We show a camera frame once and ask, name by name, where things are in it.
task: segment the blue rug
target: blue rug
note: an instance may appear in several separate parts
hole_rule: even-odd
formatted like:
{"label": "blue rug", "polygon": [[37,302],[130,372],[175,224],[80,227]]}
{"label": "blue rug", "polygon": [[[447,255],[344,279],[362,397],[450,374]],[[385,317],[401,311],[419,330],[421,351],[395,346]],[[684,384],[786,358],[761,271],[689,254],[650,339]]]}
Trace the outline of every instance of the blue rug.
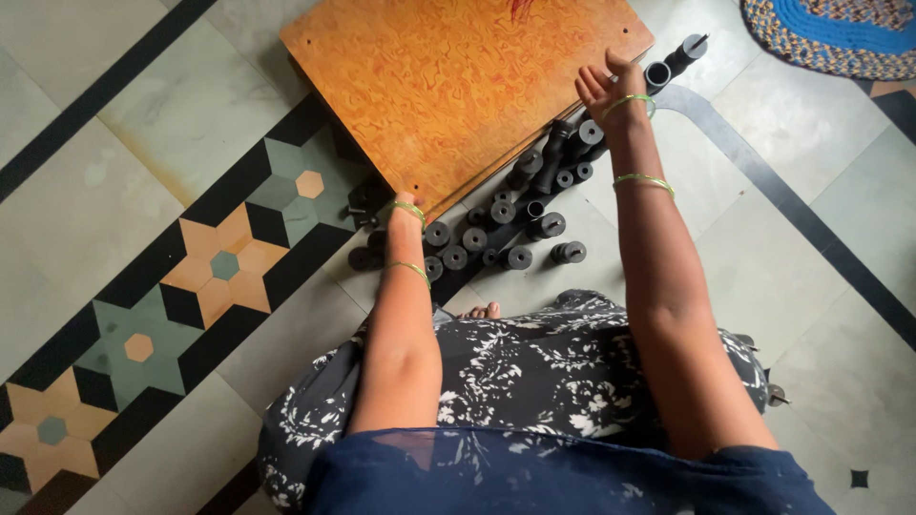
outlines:
{"label": "blue rug", "polygon": [[910,0],[742,0],[770,53],[815,71],[872,81],[916,78]]}

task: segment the orange wooden board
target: orange wooden board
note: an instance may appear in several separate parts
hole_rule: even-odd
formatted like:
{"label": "orange wooden board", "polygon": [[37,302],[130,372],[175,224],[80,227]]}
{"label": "orange wooden board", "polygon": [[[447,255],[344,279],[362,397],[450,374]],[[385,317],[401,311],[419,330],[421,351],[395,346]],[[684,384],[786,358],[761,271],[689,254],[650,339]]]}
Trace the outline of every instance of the orange wooden board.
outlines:
{"label": "orange wooden board", "polygon": [[432,216],[578,98],[579,66],[652,35],[624,0],[324,0],[280,38],[396,191]]}

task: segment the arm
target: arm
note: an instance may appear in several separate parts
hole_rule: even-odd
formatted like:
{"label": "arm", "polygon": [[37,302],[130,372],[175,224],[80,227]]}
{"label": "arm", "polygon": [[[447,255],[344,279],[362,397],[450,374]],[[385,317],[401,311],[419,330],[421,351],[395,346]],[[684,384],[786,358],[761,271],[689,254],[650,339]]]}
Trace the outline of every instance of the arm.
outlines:
{"label": "arm", "polygon": [[[398,200],[414,202],[399,193]],[[421,223],[395,208],[387,227],[387,259],[423,269]],[[386,268],[369,314],[362,375],[347,434],[393,427],[434,427],[442,389],[442,356],[432,331],[430,291],[408,267]]]}
{"label": "arm", "polygon": [[[664,180],[645,101],[626,101],[601,118],[616,99],[646,91],[637,64],[610,51],[606,58],[616,82],[582,68],[576,89],[607,134],[614,174]],[[732,445],[776,449],[723,349],[700,257],[668,191],[630,179],[616,196],[630,329],[672,452],[696,459]]]}

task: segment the black and white dress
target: black and white dress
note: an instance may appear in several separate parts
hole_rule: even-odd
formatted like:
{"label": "black and white dress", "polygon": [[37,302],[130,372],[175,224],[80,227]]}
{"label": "black and white dress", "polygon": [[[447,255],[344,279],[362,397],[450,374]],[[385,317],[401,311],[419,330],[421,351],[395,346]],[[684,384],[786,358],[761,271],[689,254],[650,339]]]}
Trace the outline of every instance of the black and white dress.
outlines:
{"label": "black and white dress", "polygon": [[[763,412],[767,381],[750,349],[719,331],[747,393]],[[498,320],[436,324],[442,350],[440,426],[492,426],[663,449],[665,433],[622,306],[568,290],[550,306]],[[257,464],[284,512],[302,509],[311,464],[339,440],[353,408],[365,327],[318,358],[267,409]]]}

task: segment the green bangle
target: green bangle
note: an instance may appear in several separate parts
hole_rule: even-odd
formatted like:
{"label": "green bangle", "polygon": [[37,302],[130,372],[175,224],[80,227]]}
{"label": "green bangle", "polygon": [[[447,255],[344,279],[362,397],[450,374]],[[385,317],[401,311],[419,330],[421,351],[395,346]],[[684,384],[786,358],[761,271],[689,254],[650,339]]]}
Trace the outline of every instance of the green bangle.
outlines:
{"label": "green bangle", "polygon": [[406,209],[414,213],[415,215],[417,215],[417,218],[419,218],[420,221],[423,222],[423,228],[420,231],[422,233],[426,232],[426,217],[423,216],[423,211],[421,211],[419,207],[413,205],[412,203],[406,203],[404,201],[391,201],[390,206],[391,206],[392,211],[394,210],[394,208],[400,207],[400,208]]}
{"label": "green bangle", "polygon": [[671,199],[674,200],[674,188],[670,184],[659,179],[658,177],[652,177],[651,175],[642,175],[640,173],[630,173],[629,175],[621,175],[620,177],[614,179],[614,190],[616,191],[617,185],[621,181],[626,181],[627,179],[645,179],[646,181],[652,181],[661,186],[662,188],[668,190],[668,193],[671,194]]}
{"label": "green bangle", "polygon": [[392,263],[388,263],[385,268],[396,267],[397,265],[404,265],[405,267],[410,268],[411,270],[420,274],[420,277],[422,277],[423,280],[426,281],[426,287],[429,288],[430,291],[432,291],[432,284],[430,283],[430,278],[426,277],[426,272],[424,272],[422,268],[418,267],[417,265],[414,265],[413,263],[405,263],[404,261],[394,261]]}
{"label": "green bangle", "polygon": [[621,105],[622,103],[626,102],[627,100],[633,100],[634,98],[639,99],[639,100],[645,100],[647,103],[652,102],[652,110],[649,111],[649,120],[651,120],[652,116],[655,115],[655,99],[648,96],[647,94],[629,94],[623,98],[618,99],[616,102],[611,104],[610,107],[604,110],[604,112],[601,114],[601,119],[604,120],[607,117],[607,114],[610,113],[611,110],[617,107],[618,105]]}

